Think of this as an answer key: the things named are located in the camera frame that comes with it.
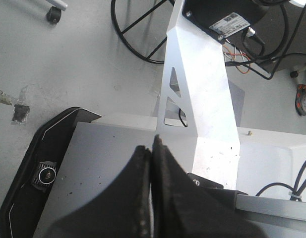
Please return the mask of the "white robot base platform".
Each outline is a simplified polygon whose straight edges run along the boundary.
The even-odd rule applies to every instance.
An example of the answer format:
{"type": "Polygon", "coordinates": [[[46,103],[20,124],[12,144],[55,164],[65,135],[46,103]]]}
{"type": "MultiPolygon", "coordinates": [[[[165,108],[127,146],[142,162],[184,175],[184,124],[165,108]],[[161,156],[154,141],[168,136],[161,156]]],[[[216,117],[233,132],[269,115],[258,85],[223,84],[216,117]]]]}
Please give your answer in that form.
{"type": "MultiPolygon", "coordinates": [[[[162,143],[174,156],[174,150],[183,142],[176,139],[173,134],[159,134],[157,120],[157,117],[115,113],[90,123],[79,122],[34,237],[49,238],[49,228],[54,222],[86,205],[104,191],[126,166],[137,146],[149,149],[152,159],[152,145],[156,135],[160,136],[162,143]]],[[[186,171],[175,156],[174,158],[196,186],[244,218],[236,211],[237,196],[240,194],[264,197],[259,189],[268,182],[276,179],[293,181],[294,173],[299,171],[299,164],[306,158],[306,135],[256,129],[253,135],[249,136],[246,128],[237,127],[237,131],[240,158],[237,186],[234,190],[226,189],[220,183],[186,171]]],[[[151,159],[150,238],[154,238],[151,159]]],[[[265,198],[306,202],[306,192],[303,188],[292,187],[290,192],[285,194],[271,191],[265,198]]]]}

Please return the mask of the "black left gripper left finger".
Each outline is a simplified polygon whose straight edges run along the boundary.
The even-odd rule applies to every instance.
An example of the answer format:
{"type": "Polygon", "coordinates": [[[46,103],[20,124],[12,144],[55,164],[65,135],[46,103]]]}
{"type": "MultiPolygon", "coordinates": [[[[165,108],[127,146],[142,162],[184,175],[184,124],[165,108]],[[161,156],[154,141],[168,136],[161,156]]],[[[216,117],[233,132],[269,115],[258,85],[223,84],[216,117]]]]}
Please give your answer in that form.
{"type": "Polygon", "coordinates": [[[149,238],[151,152],[137,146],[119,175],[98,196],[54,222],[51,238],[149,238]]]}

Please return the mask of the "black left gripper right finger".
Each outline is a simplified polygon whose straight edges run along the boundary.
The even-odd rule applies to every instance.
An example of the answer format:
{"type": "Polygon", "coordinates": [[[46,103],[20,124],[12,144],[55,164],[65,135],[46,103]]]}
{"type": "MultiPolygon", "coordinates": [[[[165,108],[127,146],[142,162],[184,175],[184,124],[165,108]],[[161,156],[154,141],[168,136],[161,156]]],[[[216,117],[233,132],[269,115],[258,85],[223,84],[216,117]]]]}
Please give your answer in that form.
{"type": "Polygon", "coordinates": [[[264,238],[263,230],[196,186],[160,136],[154,137],[151,185],[155,238],[264,238]]]}

